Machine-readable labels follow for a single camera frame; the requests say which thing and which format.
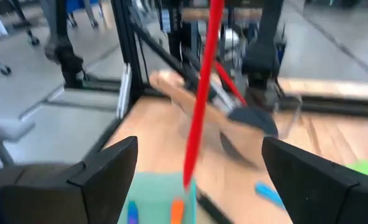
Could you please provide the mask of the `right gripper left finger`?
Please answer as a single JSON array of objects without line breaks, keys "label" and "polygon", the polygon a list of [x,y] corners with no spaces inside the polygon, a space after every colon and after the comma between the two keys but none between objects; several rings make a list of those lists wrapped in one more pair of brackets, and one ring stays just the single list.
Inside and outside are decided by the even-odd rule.
[{"label": "right gripper left finger", "polygon": [[0,168],[0,223],[117,223],[137,155],[129,136],[76,164]]}]

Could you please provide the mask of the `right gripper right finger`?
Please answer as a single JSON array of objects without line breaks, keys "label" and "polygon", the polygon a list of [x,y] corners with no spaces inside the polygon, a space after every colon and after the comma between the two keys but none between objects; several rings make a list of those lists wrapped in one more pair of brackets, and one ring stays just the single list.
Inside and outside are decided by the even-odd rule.
[{"label": "right gripper right finger", "polygon": [[293,223],[368,224],[368,175],[272,137],[262,157]]}]

